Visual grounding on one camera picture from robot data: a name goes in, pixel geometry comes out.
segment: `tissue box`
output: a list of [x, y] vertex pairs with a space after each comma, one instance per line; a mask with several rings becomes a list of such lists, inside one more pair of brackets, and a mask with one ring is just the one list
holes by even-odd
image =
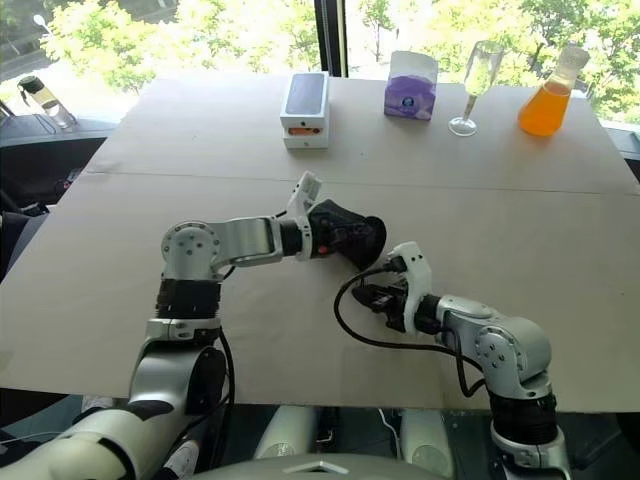
[[421, 53], [393, 52], [384, 91], [384, 113], [431, 120], [437, 82], [438, 62], [435, 59]]

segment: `glass bottle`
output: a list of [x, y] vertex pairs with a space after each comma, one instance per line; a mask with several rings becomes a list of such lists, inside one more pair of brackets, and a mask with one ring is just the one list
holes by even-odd
[[25, 103], [27, 103], [26, 92], [60, 128], [68, 128], [77, 123], [76, 118], [38, 77], [33, 75], [24, 77], [18, 82], [18, 89]]
[[571, 90], [588, 61], [589, 54], [582, 48], [565, 47], [556, 69], [520, 110], [520, 128], [532, 135], [553, 135], [562, 126]]

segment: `orange juice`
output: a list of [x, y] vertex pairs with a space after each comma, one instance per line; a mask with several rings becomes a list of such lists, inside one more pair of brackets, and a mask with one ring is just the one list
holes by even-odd
[[520, 128], [533, 135], [553, 135], [562, 126], [570, 93], [561, 83], [546, 82], [520, 110]]

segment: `champagne flute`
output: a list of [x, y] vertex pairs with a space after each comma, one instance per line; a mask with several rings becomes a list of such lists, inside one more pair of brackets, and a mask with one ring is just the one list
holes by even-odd
[[467, 74], [464, 77], [464, 88], [469, 94], [469, 100], [462, 117], [456, 117], [449, 122], [449, 130], [454, 134], [468, 137], [478, 130], [469, 115], [471, 115], [471, 110], [473, 110], [478, 96], [485, 93], [493, 85], [503, 55], [504, 48], [499, 43], [482, 40], [474, 45], [467, 63]]

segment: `green foliage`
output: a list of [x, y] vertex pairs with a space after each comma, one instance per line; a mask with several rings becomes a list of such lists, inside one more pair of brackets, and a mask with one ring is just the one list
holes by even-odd
[[282, 30], [291, 38], [287, 65], [308, 71], [318, 70], [320, 49], [313, 3], [309, 0], [291, 0], [287, 7], [289, 15], [282, 24]]
[[473, 44], [505, 46], [497, 83], [535, 86], [568, 43], [591, 59], [581, 79], [598, 115], [636, 121], [640, 103], [640, 2], [637, 0], [440, 0], [419, 50], [439, 60], [441, 81], [461, 82]]
[[392, 30], [396, 28], [389, 17], [389, 0], [361, 0], [360, 11], [362, 23], [373, 30], [376, 49], [373, 54], [376, 62], [380, 61], [380, 30]]
[[474, 44], [493, 40], [505, 47], [497, 83], [535, 85], [535, 75], [525, 75], [527, 57], [534, 48], [528, 26], [531, 18], [515, 0], [441, 0], [425, 25], [426, 41], [419, 49], [439, 62], [441, 81], [462, 82]]
[[362, 22], [367, 27], [391, 30], [395, 25], [389, 18], [389, 0], [362, 0], [360, 11], [364, 17]]
[[[181, 50], [188, 57], [200, 58], [203, 67], [214, 68], [215, 58], [223, 51], [235, 56], [242, 55], [243, 49], [237, 48], [237, 35], [224, 22], [226, 11], [224, 0], [180, 0], [176, 19], [181, 29]], [[202, 57], [202, 48], [207, 50], [208, 58]]]
[[153, 27], [134, 21], [115, 1], [56, 7], [49, 27], [53, 35], [42, 41], [45, 52], [69, 61], [80, 74], [97, 73], [124, 91], [138, 91], [155, 75], [147, 41]]

